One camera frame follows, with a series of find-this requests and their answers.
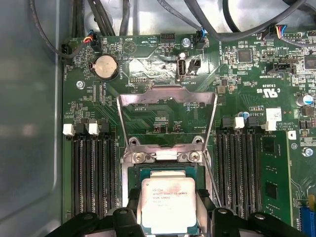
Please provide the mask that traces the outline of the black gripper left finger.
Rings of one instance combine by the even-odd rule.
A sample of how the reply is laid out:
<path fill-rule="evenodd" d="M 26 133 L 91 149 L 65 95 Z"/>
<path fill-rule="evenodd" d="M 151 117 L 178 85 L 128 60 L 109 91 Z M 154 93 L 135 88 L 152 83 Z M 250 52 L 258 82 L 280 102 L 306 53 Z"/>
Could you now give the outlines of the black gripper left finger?
<path fill-rule="evenodd" d="M 115 209 L 100 219 L 96 213 L 80 213 L 47 234 L 48 237 L 141 237 L 137 208 L 141 190 L 131 189 L 127 207 Z"/>

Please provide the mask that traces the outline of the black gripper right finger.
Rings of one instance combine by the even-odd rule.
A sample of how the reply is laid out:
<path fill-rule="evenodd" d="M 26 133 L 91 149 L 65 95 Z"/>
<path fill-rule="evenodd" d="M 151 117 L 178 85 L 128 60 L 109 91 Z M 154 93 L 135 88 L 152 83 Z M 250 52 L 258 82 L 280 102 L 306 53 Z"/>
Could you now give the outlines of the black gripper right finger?
<path fill-rule="evenodd" d="M 298 237 L 299 231 L 263 212 L 242 219 L 229 209 L 216 207 L 208 190 L 196 190 L 198 226 L 205 237 Z"/>

